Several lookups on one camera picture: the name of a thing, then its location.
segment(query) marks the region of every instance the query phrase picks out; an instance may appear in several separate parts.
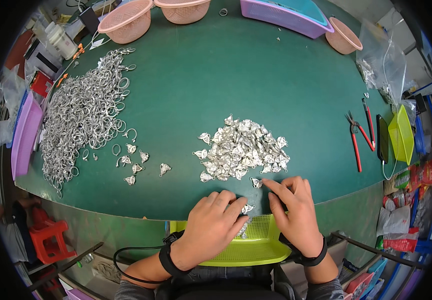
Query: purple plastic basket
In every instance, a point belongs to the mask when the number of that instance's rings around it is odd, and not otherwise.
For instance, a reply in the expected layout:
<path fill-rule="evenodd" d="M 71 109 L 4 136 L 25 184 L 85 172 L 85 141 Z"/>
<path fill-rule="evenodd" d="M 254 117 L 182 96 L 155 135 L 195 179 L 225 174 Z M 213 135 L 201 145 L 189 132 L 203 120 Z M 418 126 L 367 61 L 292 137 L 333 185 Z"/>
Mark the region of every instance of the purple plastic basket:
<path fill-rule="evenodd" d="M 25 175 L 28 172 L 29 159 L 33 152 L 34 140 L 42 118 L 43 111 L 34 100 L 31 91 L 22 107 L 12 143 L 11 169 L 13 180 L 16 179 L 16 176 Z"/>
<path fill-rule="evenodd" d="M 326 32 L 334 32 L 333 26 L 331 26 L 331 23 L 323 13 L 321 15 L 327 22 L 326 26 L 311 20 L 306 15 L 271 3 L 258 0 L 240 0 L 240 2 L 241 14 L 246 18 L 276 24 L 304 34 L 312 39 Z"/>

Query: wrist strap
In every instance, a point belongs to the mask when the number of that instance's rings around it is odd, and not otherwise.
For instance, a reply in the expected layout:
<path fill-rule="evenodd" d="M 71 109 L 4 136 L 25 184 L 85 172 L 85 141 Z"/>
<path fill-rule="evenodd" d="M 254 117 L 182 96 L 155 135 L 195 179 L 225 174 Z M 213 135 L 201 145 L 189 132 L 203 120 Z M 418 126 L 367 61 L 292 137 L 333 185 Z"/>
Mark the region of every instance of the wrist strap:
<path fill-rule="evenodd" d="M 321 253 L 317 257 L 305 257 L 290 241 L 281 233 L 279 234 L 279 241 L 283 244 L 288 245 L 292 253 L 289 256 L 289 259 L 293 260 L 295 263 L 301 264 L 305 267 L 314 267 L 317 266 L 323 258 L 326 256 L 326 252 L 328 250 L 328 246 L 326 244 L 325 236 L 323 236 L 323 248 L 321 249 Z"/>
<path fill-rule="evenodd" d="M 174 277 L 182 277 L 189 272 L 191 272 L 192 269 L 189 269 L 188 271 L 182 271 L 179 270 L 173 263 L 171 259 L 171 244 L 176 241 L 179 237 L 182 236 L 182 232 L 175 232 L 171 234 L 169 237 L 166 237 L 163 242 L 165 243 L 164 247 L 161 248 L 159 251 L 159 261 L 163 265 L 163 268 L 166 270 L 167 273 L 169 273 L 171 276 Z"/>

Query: green table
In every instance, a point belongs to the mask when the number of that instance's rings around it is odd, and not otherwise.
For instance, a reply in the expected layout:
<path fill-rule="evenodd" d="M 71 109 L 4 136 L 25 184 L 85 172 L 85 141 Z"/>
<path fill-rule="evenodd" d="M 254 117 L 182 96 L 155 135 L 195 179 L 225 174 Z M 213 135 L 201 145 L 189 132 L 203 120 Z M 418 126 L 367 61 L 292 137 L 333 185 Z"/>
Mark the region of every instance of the green table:
<path fill-rule="evenodd" d="M 335 15 L 359 33 L 359 22 L 349 14 L 327 1 L 316 3 L 328 17 Z M 227 16 L 219 16 L 222 8 L 228 9 Z M 384 179 L 381 162 L 361 134 L 356 139 L 363 172 L 358 173 L 356 167 L 344 114 L 351 110 L 367 133 L 369 130 L 361 102 L 366 87 L 354 63 L 354 53 L 339 54 L 324 36 L 313 40 L 285 28 L 279 31 L 273 24 L 246 19 L 238 1 L 213 0 L 203 19 L 184 26 L 167 21 L 159 8 L 152 9 L 151 15 L 148 32 L 125 45 L 137 50 L 123 61 L 138 67 L 125 74 L 131 93 L 118 117 L 128 128 L 138 131 L 138 150 L 150 154 L 135 185 L 123 181 L 132 174 L 130 166 L 115 167 L 117 158 L 111 154 L 111 146 L 120 144 L 122 155 L 127 153 L 124 145 L 130 141 L 118 135 L 106 147 L 90 149 L 87 162 L 77 160 L 80 175 L 64 184 L 62 199 L 43 180 L 39 152 L 33 154 L 28 174 L 16 179 L 17 186 L 71 207 L 163 220 L 185 220 L 201 197 L 213 190 L 228 189 L 256 205 L 251 215 L 267 214 L 268 190 L 254 189 L 249 180 L 261 178 L 261 168 L 251 169 L 242 181 L 199 180 L 203 166 L 191 153 L 208 147 L 197 137 L 202 132 L 214 134 L 230 113 L 264 124 L 275 137 L 286 137 L 289 146 L 285 151 L 291 157 L 288 173 L 265 176 L 277 181 L 295 175 L 308 178 L 315 203 Z M 88 37 L 83 39 L 84 45 L 88 42 Z M 69 74 L 86 73 L 97 66 L 99 57 L 119 47 L 109 42 L 86 50 L 79 58 L 80 64 L 69 68 Z M 389 122 L 389 105 L 376 90 L 369 94 L 373 120 L 381 114 Z M 93 151 L 99 160 L 92 159 Z M 141 162 L 138 152 L 131 159 Z M 162 178 L 161 163 L 172 168 Z M 405 166 L 399 163 L 397 171 Z M 387 173 L 392 167 L 390 162 Z"/>

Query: yellow-green basket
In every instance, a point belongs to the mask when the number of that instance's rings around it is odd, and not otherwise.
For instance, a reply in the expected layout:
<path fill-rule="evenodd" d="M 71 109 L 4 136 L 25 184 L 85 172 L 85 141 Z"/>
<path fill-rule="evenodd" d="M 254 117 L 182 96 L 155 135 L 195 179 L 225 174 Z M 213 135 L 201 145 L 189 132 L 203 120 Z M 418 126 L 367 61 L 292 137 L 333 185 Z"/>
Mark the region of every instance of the yellow-green basket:
<path fill-rule="evenodd" d="M 186 228 L 186 221 L 171 221 L 170 231 Z M 223 252 L 202 266 L 244 267 L 279 263 L 291 254 L 291 249 L 278 241 L 279 229 L 272 214 L 253 217 L 246 229 L 247 238 L 235 237 Z"/>
<path fill-rule="evenodd" d="M 398 113 L 388 125 L 388 133 L 391 138 L 391 143 L 393 144 L 393 151 L 396 159 L 410 165 L 413 155 L 414 139 L 410 120 L 408 119 L 408 114 L 406 114 L 403 105 L 401 105 Z"/>

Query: left hand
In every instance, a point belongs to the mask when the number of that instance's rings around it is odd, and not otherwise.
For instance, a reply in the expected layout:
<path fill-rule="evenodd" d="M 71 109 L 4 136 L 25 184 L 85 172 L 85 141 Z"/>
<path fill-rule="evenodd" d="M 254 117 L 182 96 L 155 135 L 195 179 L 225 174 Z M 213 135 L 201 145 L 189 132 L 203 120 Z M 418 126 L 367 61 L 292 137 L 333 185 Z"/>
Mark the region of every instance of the left hand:
<path fill-rule="evenodd" d="M 227 190 L 202 198 L 189 213 L 183 236 L 171 245 L 174 265 L 186 271 L 220 254 L 249 219 L 238 218 L 247 202 Z"/>

